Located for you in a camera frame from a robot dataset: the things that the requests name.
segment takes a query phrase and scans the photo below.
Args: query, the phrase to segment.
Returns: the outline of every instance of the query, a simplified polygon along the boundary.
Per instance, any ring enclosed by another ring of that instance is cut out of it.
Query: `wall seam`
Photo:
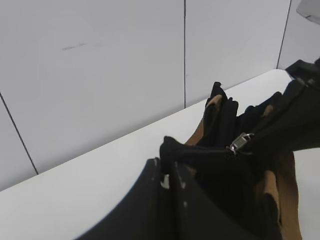
[[[187,0],[183,5],[183,90],[184,90],[184,108],[187,106],[187,89],[186,89],[186,17],[187,17]]]
[[[286,30],[287,30],[287,25],[288,25],[288,19],[289,19],[289,14],[290,14],[290,10],[291,10],[291,3],[292,3],[292,0],[290,0],[288,13],[287,13],[287,16],[286,16],[286,21],[285,21],[285,26],[284,26],[283,36],[282,36],[282,41],[281,41],[281,47],[280,47],[280,51],[279,51],[278,61],[276,63],[276,68],[277,69],[279,68],[279,61],[280,61],[280,57],[281,57],[282,47],[284,45],[284,40],[285,40],[285,35],[286,35]]]
[[[38,170],[37,170],[37,168],[36,168],[36,166],[35,166],[35,164],[34,164],[34,161],[32,160],[32,158],[31,158],[31,156],[30,156],[30,154],[29,154],[29,151],[28,151],[28,149],[27,149],[27,147],[26,147],[26,145],[25,145],[25,142],[23,141],[23,139],[22,139],[22,137],[21,137],[21,134],[20,134],[20,132],[19,132],[19,130],[18,130],[18,127],[17,127],[17,125],[16,125],[16,123],[15,123],[15,121],[14,121],[14,119],[13,119],[13,117],[12,117],[10,111],[9,111],[9,108],[8,108],[8,106],[7,106],[6,102],[5,102],[5,99],[4,99],[3,95],[1,94],[1,92],[0,92],[0,98],[1,98],[1,100],[2,100],[2,102],[3,102],[3,105],[4,105],[5,109],[6,109],[6,112],[8,113],[8,115],[9,115],[9,117],[10,117],[10,119],[11,119],[11,122],[12,122],[12,124],[13,124],[13,126],[14,126],[14,129],[15,129],[16,133],[17,133],[18,136],[19,136],[19,139],[20,139],[20,141],[21,141],[21,143],[22,143],[22,145],[23,145],[23,147],[24,147],[24,150],[25,150],[25,152],[26,152],[26,154],[27,154],[27,156],[28,156],[28,158],[29,158],[29,160],[30,160],[30,162],[31,162],[31,164],[32,164],[32,167],[33,167],[35,173],[38,175],[39,172],[38,172]]]

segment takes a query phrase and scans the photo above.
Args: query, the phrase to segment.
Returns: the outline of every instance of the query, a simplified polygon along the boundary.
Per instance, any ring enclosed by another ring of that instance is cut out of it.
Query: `black bag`
[[[320,147],[320,65],[299,60],[286,71],[283,94],[240,116],[216,82],[196,144],[166,136],[160,159],[149,159],[118,206],[79,240],[301,239],[292,152]],[[282,202],[286,180],[291,209]]]

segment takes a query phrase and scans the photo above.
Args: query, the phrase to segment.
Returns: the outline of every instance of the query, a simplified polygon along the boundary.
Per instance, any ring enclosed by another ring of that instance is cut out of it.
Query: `metal zipper pull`
[[[247,142],[251,140],[251,138],[254,136],[253,133],[241,133],[228,147],[234,155],[237,154],[237,151],[239,151],[241,148],[243,148]]]

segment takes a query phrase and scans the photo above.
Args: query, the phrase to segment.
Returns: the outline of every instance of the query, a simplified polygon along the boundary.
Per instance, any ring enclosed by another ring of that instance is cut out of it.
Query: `white wall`
[[[183,16],[183,0],[0,1],[0,89],[39,172],[184,107]]]
[[[320,57],[320,25],[297,13],[300,2],[291,2],[279,69],[285,69],[299,59],[312,63]]]
[[[0,191],[36,175],[0,98]]]
[[[277,67],[290,0],[187,0],[186,102]]]

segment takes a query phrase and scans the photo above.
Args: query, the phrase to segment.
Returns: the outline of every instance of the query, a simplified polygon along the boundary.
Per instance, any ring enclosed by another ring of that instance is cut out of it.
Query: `white tabletop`
[[[241,114],[248,105],[282,92],[290,80],[285,71],[275,69],[226,93],[239,101]],[[72,240],[80,236],[125,196],[146,160],[159,156],[165,135],[182,143],[191,136],[204,106],[205,100],[0,192],[0,239]],[[320,165],[315,157],[319,152],[296,154],[304,239],[320,233],[320,177],[315,168]]]

